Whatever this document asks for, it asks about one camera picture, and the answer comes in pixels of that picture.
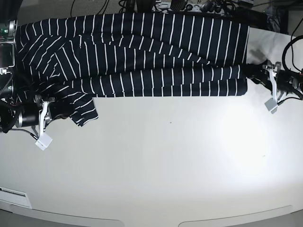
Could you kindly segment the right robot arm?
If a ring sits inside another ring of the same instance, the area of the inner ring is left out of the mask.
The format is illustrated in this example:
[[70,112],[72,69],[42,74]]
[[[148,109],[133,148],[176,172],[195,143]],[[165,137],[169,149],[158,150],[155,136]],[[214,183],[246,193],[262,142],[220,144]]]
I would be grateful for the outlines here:
[[20,0],[0,2],[0,131],[26,132],[35,140],[46,135],[46,127],[58,119],[66,119],[70,104],[54,97],[36,95],[24,73],[16,68],[16,33]]

